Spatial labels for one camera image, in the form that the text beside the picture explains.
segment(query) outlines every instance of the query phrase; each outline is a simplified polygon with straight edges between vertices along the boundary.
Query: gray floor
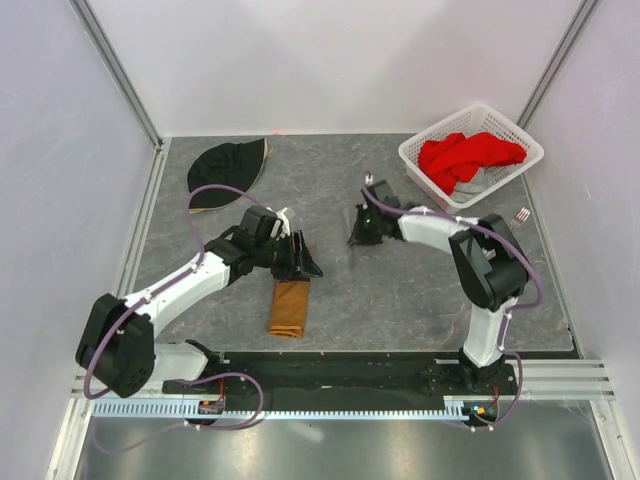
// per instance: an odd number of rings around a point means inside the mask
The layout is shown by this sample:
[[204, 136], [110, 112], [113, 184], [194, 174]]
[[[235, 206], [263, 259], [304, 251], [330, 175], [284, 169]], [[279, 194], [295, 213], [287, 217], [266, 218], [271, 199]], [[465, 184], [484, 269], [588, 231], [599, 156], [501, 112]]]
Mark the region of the gray floor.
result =
[[[94, 418], [90, 431], [117, 449], [175, 422]], [[79, 468], [77, 480], [612, 478], [588, 402], [521, 402], [493, 433], [417, 420], [265, 420], [236, 432], [179, 429], [123, 455], [102, 455], [88, 442]]]
[[[361, 175], [387, 179], [402, 201], [428, 197], [405, 175], [397, 149], [407, 135], [270, 137], [270, 155], [251, 193], [274, 209], [292, 207], [325, 276], [312, 282], [304, 338], [267, 335], [273, 280], [256, 271], [201, 301], [176, 319], [161, 341], [197, 339], [216, 350], [455, 350], [466, 336], [470, 303], [453, 261], [423, 245], [386, 241], [350, 250], [343, 209], [360, 202]], [[248, 138], [173, 139], [136, 280], [143, 288], [187, 262], [196, 251], [184, 222], [186, 173], [203, 151]], [[465, 216], [495, 212], [510, 219], [528, 205], [522, 183], [511, 182]], [[240, 200], [194, 220], [205, 239], [237, 224], [249, 206]], [[567, 321], [554, 290], [533, 221], [516, 232], [540, 272], [545, 301], [518, 312], [507, 346], [518, 350], [570, 350]], [[522, 301], [533, 296], [528, 287]]]

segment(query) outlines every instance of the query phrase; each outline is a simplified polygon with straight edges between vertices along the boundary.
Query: gray marble surface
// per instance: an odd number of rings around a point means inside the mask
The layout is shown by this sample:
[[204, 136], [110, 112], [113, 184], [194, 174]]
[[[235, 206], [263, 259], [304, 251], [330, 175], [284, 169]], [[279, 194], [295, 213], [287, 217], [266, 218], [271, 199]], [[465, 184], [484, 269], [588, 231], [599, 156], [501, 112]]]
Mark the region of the gray marble surface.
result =
[[[267, 334], [274, 281], [256, 270], [194, 305], [173, 321], [160, 341], [197, 339], [216, 350], [455, 350], [467, 334], [470, 303], [449, 255], [424, 245], [387, 240], [376, 247], [346, 245], [343, 210], [361, 201], [362, 172], [387, 179], [403, 202], [431, 200], [410, 180], [397, 149], [407, 135], [269, 137], [270, 153], [251, 193], [275, 209], [291, 207], [324, 278], [313, 280], [302, 339]], [[196, 252], [184, 221], [186, 173], [203, 151], [234, 138], [175, 138], [164, 170], [136, 288], [156, 282]], [[464, 211], [511, 219], [528, 205], [513, 181]], [[249, 201], [194, 215], [205, 241], [237, 224]], [[507, 336], [518, 350], [570, 350], [571, 336], [532, 220], [515, 231], [543, 279], [544, 303], [519, 311]], [[522, 302], [535, 289], [528, 285]]]

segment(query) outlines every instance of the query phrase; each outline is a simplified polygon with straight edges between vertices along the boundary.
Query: reflective metal surface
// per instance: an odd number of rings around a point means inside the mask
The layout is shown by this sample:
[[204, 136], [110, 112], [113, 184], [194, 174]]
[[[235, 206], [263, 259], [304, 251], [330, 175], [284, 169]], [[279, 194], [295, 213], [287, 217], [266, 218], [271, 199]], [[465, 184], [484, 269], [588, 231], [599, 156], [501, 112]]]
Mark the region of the reflective metal surface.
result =
[[[421, 421], [265, 420], [238, 432], [177, 429], [119, 456], [85, 446], [76, 478], [611, 479], [590, 412], [586, 402], [523, 402], [495, 432], [475, 434]], [[92, 420], [96, 437], [112, 448], [171, 423]]]

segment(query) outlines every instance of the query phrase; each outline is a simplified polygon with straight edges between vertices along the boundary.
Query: brown cloth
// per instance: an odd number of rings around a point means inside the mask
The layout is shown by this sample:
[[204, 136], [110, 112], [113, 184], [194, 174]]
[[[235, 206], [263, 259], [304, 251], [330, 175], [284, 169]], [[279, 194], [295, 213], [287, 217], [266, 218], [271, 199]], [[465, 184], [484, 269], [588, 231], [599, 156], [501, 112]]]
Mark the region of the brown cloth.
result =
[[309, 287], [307, 281], [277, 281], [271, 307], [269, 335], [302, 338], [307, 322]]

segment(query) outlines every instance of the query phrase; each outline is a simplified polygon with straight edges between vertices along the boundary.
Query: white wall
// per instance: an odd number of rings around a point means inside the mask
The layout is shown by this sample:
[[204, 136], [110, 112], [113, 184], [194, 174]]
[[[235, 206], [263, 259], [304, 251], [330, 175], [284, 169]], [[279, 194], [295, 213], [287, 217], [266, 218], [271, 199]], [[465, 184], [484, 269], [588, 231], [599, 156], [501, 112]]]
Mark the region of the white wall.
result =
[[0, 465], [44, 478], [152, 148], [65, 0], [0, 15]]
[[581, 345], [640, 447], [640, 3], [601, 2], [530, 131], [529, 179]]
[[516, 119], [579, 0], [90, 0], [164, 135]]

